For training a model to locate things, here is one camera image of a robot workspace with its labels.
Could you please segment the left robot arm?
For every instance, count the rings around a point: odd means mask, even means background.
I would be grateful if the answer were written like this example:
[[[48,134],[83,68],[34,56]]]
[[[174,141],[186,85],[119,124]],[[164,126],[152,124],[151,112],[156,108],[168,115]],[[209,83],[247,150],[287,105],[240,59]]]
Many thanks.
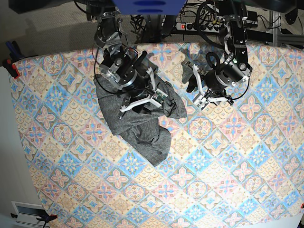
[[[209,104],[219,105],[220,102],[234,101],[242,98],[249,89],[252,67],[248,63],[248,54],[243,22],[240,19],[225,17],[224,28],[220,34],[223,36],[224,62],[214,52],[206,54],[206,61],[211,68],[206,74],[199,72],[198,65],[190,67],[192,75],[189,79],[187,92],[198,89],[193,103],[203,110]],[[226,92],[227,87],[236,87],[247,83],[246,90],[238,97],[232,97]]]

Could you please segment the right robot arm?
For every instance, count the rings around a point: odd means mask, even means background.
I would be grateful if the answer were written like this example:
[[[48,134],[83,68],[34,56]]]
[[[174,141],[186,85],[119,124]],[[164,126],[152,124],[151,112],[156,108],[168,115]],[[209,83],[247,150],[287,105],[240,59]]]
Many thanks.
[[[142,65],[147,52],[139,54],[130,45],[123,45],[121,36],[128,35],[123,31],[122,19],[115,17],[118,13],[114,8],[101,11],[95,40],[104,48],[104,59],[98,67],[100,76],[116,89],[113,95],[125,96],[119,110],[119,118],[122,118],[129,110],[149,113],[144,107],[147,103],[160,108],[168,95],[158,88],[155,70]]]

